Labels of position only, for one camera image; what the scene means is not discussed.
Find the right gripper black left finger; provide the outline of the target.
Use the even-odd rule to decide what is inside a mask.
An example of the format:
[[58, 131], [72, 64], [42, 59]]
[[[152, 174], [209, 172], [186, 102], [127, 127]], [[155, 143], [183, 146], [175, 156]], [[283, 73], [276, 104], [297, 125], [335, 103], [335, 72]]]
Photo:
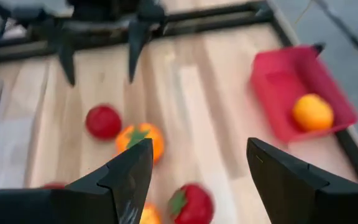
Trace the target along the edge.
[[152, 168], [144, 139], [62, 189], [0, 189], [0, 224], [139, 224]]

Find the red tomato with green stem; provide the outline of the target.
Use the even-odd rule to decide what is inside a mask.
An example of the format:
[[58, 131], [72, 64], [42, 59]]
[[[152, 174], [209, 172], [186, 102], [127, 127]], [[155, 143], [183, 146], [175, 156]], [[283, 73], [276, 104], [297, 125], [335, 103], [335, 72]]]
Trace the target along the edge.
[[175, 224], [211, 224], [213, 198], [200, 184], [185, 184], [171, 196], [168, 210]]
[[41, 189], [64, 189], [66, 186], [66, 183], [63, 182], [48, 182], [41, 186]]

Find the plain orange fruit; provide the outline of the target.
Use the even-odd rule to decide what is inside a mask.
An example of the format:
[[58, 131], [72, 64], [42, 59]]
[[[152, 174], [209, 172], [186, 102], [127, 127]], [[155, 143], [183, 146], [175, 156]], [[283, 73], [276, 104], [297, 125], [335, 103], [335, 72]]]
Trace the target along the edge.
[[303, 95], [293, 105], [292, 117], [304, 131], [322, 131], [334, 124], [331, 105], [315, 93]]

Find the red plastic basket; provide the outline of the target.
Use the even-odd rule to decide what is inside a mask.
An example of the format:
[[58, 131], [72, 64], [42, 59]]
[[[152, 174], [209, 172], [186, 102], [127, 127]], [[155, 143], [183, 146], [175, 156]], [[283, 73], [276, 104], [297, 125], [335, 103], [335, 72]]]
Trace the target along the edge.
[[[259, 52], [252, 63], [250, 84], [274, 135], [285, 143], [325, 136], [358, 122], [356, 109], [312, 45]], [[331, 128], [304, 131], [296, 124], [292, 108], [307, 93], [316, 93], [330, 104], [334, 112]]]

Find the orange toy fruit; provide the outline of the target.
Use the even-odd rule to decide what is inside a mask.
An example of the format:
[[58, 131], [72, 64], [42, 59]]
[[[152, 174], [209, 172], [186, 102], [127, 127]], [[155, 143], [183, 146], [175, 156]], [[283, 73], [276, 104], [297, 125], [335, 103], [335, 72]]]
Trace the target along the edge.
[[144, 205], [139, 224], [162, 224], [159, 210], [154, 204]]

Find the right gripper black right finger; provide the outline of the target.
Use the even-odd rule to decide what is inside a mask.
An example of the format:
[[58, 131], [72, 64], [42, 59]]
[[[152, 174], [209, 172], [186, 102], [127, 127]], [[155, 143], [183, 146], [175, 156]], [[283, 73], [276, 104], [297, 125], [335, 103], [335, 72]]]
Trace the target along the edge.
[[247, 140], [252, 180], [272, 224], [358, 224], [358, 184], [258, 138]]

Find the red tomato without visible stem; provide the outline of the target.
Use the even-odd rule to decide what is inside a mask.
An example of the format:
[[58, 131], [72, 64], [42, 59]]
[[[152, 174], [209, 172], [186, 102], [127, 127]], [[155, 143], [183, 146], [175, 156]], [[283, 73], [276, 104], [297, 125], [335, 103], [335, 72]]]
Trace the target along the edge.
[[109, 104], [99, 104], [88, 111], [85, 127], [94, 138], [107, 141], [114, 139], [120, 133], [122, 120], [114, 107]]

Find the orange tomato with green stem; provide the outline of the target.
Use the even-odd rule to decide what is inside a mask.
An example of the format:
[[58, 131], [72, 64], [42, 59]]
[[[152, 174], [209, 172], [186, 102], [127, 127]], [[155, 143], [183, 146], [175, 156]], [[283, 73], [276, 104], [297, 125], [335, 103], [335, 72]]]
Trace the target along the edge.
[[156, 165], [165, 151], [164, 138], [159, 128], [150, 123], [130, 125], [123, 129], [115, 140], [116, 154], [124, 152], [143, 139], [152, 140], [154, 165]]

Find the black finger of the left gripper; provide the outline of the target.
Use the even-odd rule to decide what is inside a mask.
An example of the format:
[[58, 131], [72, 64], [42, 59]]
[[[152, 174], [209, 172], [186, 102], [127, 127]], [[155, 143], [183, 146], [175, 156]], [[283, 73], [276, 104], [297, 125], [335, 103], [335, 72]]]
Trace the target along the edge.
[[150, 26], [151, 23], [146, 21], [131, 21], [129, 24], [129, 83], [134, 81], [137, 61], [145, 43], [150, 37]]
[[67, 36], [61, 35], [56, 40], [56, 51], [67, 82], [75, 86], [75, 66], [73, 61], [74, 49]]

